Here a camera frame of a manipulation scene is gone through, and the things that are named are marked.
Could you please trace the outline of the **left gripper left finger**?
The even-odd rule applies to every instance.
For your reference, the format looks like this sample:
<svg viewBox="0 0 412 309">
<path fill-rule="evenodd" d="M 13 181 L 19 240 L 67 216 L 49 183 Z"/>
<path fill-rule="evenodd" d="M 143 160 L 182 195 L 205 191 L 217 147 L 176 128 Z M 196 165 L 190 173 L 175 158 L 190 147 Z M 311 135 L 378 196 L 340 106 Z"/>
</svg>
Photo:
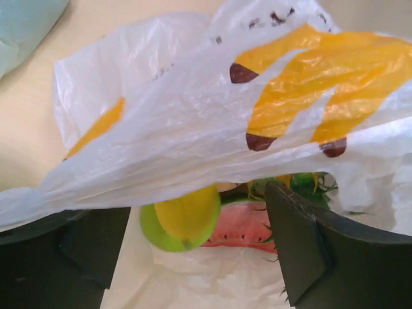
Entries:
<svg viewBox="0 0 412 309">
<path fill-rule="evenodd" d="M 64 211 L 1 232 L 1 308 L 100 308 L 128 208 Z"/>
</svg>

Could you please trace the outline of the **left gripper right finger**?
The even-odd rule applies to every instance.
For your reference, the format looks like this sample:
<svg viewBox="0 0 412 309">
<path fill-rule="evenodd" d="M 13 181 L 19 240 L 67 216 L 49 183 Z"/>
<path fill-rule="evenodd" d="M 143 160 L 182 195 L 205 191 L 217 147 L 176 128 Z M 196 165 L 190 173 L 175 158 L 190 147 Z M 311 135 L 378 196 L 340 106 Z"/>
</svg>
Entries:
<svg viewBox="0 0 412 309">
<path fill-rule="evenodd" d="M 265 201 L 291 307 L 411 307 L 410 236 L 340 216 L 276 182 Z"/>
</svg>

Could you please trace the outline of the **fake pineapple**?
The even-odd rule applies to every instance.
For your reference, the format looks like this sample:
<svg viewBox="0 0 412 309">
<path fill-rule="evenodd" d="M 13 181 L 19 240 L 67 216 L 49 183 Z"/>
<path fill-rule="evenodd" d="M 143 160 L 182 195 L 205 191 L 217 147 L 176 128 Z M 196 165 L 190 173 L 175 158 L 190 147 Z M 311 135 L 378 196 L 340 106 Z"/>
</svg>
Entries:
<svg viewBox="0 0 412 309">
<path fill-rule="evenodd" d="M 248 197 L 253 200 L 263 201 L 267 183 L 275 181 L 285 185 L 287 189 L 295 192 L 303 198 L 315 204 L 329 209 L 330 198 L 327 193 L 337 189 L 337 183 L 333 178 L 327 179 L 329 174 L 325 172 L 285 174 L 276 177 L 252 180 L 247 183 Z"/>
</svg>

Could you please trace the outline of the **fake watermelon slice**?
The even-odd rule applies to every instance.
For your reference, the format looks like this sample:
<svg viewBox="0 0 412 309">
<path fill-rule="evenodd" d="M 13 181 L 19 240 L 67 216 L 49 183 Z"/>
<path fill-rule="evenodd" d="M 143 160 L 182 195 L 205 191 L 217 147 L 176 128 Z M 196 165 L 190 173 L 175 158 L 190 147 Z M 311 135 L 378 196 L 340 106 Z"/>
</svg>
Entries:
<svg viewBox="0 0 412 309">
<path fill-rule="evenodd" d="M 202 246 L 256 248 L 276 254 L 265 203 L 243 200 L 224 205 L 214 232 Z"/>
</svg>

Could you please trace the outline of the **fake yellow lemon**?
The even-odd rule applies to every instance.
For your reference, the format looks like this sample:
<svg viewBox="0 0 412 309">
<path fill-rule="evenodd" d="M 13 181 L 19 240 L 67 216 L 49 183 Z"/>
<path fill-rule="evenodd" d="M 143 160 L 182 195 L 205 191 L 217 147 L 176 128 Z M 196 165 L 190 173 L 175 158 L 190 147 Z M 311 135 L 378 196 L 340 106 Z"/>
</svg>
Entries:
<svg viewBox="0 0 412 309">
<path fill-rule="evenodd" d="M 212 235 L 221 211 L 221 199 L 215 185 L 179 198 L 154 204 L 162 228 L 178 240 L 185 250 L 204 244 Z"/>
</svg>

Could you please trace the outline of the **banana print plastic bag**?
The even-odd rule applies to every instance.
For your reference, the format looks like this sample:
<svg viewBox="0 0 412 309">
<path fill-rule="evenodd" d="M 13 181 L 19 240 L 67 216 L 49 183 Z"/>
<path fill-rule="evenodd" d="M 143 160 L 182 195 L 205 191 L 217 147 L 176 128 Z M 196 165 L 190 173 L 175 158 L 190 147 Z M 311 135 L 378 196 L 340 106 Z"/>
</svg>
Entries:
<svg viewBox="0 0 412 309">
<path fill-rule="evenodd" d="M 411 233 L 411 41 L 348 32 L 315 1 L 227 1 L 212 19 L 159 17 L 64 61 L 69 145 L 107 108 L 120 122 L 11 189 L 3 229 L 62 210 L 141 206 L 218 181 L 330 173 L 346 211 Z"/>
</svg>

